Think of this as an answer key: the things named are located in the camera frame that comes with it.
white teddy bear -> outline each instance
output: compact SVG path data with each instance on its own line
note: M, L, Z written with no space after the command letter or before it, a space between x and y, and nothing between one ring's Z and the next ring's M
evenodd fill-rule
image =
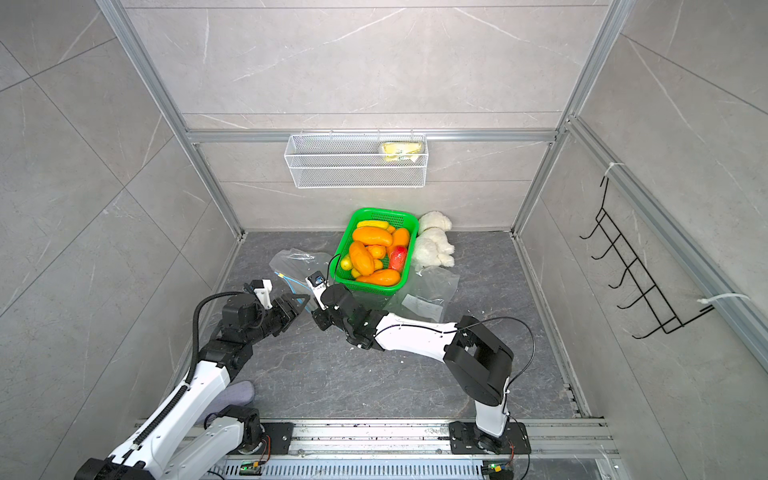
M412 256L417 270L428 266L454 266L451 254L455 248L445 235L451 227L451 221L440 212L428 212L419 219L419 236Z

green plastic basket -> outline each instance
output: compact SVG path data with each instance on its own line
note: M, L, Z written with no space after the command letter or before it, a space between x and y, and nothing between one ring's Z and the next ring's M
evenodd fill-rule
M349 253L349 246L352 245L352 232L357 228L357 223L363 220L384 220L389 222L395 228L407 228L411 233L411 243L408 245L408 256L406 257L406 266L402 270L402 277L400 283L392 286L379 286L371 285L370 283L362 283L355 281L352 278L352 273L346 270L342 270L339 266L341 259ZM358 290L361 292L372 292L380 295L392 295L396 291L406 284L408 281L408 271L411 266L411 254L413 253L413 246L416 242L416 234L419 232L419 220L411 214L406 212L398 212L397 210L384 210L382 208L361 208L352 214L352 218L349 220L349 225L346 227L344 237L339 243L339 248L336 249L336 254L339 256L333 259L331 263L331 277L337 283L343 283L350 290ZM384 268L389 265L389 258L382 258Z

aluminum rail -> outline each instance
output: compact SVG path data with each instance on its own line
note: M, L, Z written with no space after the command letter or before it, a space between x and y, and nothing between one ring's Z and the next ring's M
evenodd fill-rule
M500 459L507 455L452 455L449 424L453 419L281 419L292 422L288 455L272 458L384 459L473 458ZM618 458L602 419L523 419L532 458ZM204 430L190 430L186 441ZM228 459L258 459L258 455L228 455Z
M571 117L566 125L602 170L611 162L621 162L583 120ZM629 168L617 165L607 175L706 297L740 291ZM768 371L768 321L763 314L749 300L738 297L722 298L712 305Z
M296 134L425 134L428 141L554 141L556 132L542 128L509 129L308 129L308 130L192 130L187 139L202 143L287 142Z

gray marble floor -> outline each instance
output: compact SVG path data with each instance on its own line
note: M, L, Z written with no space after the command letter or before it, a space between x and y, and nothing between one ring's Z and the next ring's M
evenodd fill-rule
M273 279L273 295L289 291L269 267L275 253L291 247L333 253L338 232L249 233L227 287L254 278ZM515 248L504 232L449 232L461 276L446 320L470 314L479 319L511 315L526 321L536 336L536 357L512 388L509 407L518 418L571 418L570 402L541 320L525 282ZM531 354L525 328L511 320L488 328L515 353L513 368ZM338 329L321 332L308 313L277 338L257 343L238 380L249 379L264 418L464 418L473 401L444 365L402 352L352 348Z

black wire rack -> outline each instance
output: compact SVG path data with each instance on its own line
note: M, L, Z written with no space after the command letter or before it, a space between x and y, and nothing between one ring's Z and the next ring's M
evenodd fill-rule
M606 194L608 192L608 178L607 177L603 177L603 180L600 182L600 186L601 187L604 186L604 189L603 189L603 201L600 204L600 210L598 211L598 214L594 216L594 221L597 222L597 224L594 226L594 228L589 233L589 235L587 235L586 237L582 237L582 236L579 236L579 237L582 240L588 240L589 238L592 237L592 235L594 235L594 233L596 231L598 231L598 229L600 229L600 231L603 233L603 235L605 235L605 237L608 239L608 241L611 242L611 244L608 246L608 248L605 250L605 252L602 255L600 255L599 257L592 256L592 258L595 259L595 260L601 260L601 259L605 258L605 256L608 255L608 253L613 250L614 252L616 252L616 254L618 255L619 259L621 259L621 262L624 264L624 272L621 274L621 280L619 280L619 283L617 285L608 284L608 286L610 288L612 288L612 289L619 288L622 285L622 283L624 283L624 279L629 274L629 277L632 279L632 281L634 282L635 286L640 291L640 296L638 298L636 298L632 303L630 303L627 306L616 305L616 307L618 307L618 308L620 308L622 310L626 310L626 309L631 308L632 306L634 306L637 302L640 302L641 300L645 300L646 305L648 305L648 308L654 314L654 318L656 319L656 323L658 323L658 327L656 327L655 329L651 330L649 333L647 333L647 334L645 334L643 336L633 335L633 337L635 339L644 339L644 338L647 338L647 337L653 335L654 333L656 333L659 330L661 330L661 331L663 331L664 333L667 333L667 334L668 333L672 333L675 330L680 329L680 328L686 326L688 323L693 322L695 319L697 319L697 318L699 318L699 317L701 317L703 315L706 315L707 313L709 313L712 310L714 310L714 306L707 305L703 309L699 310L699 314L696 315L694 318L689 319L687 321L683 321L682 319L680 319L680 317L674 311L674 308L672 308L672 306L670 305L669 300L667 300L667 297L664 295L664 292L661 291L661 288L656 283L656 280L654 280L653 276L648 271L648 268L646 268L646 266L643 264L642 260L640 260L640 257L638 257L637 253L635 253L634 248L632 247L631 243L629 243L627 238L624 236L624 234L619 229L618 225L613 221L611 216L605 210L605 196L606 196ZM615 238L611 239L611 235L608 234L608 232L605 230L605 227L603 226L604 222L610 222L610 225L613 226L613 229L615 229L618 232L618 234L616 235ZM619 249L617 248L616 245L617 245L617 242L619 240L623 240L624 243L626 243L627 247L629 248L629 251L631 251L631 255L628 255L629 258L626 258L624 255L622 255L621 251L619 251ZM643 287L641 287L641 285L637 281L637 278L635 277L634 273L632 273L631 267L633 265L635 265L635 264L639 265L642 268L642 270L645 272L645 275L648 277L648 279L650 281L650 287L648 287L647 289L644 289ZM661 321L661 319L659 318L659 314L657 312L657 309L654 308L653 304L648 299L648 295L650 293L652 293L654 290L656 290L659 293L661 298L664 300L664 303L667 304L667 307L669 308L669 310L672 313L672 317L670 319L666 320L666 321L663 321L663 322Z

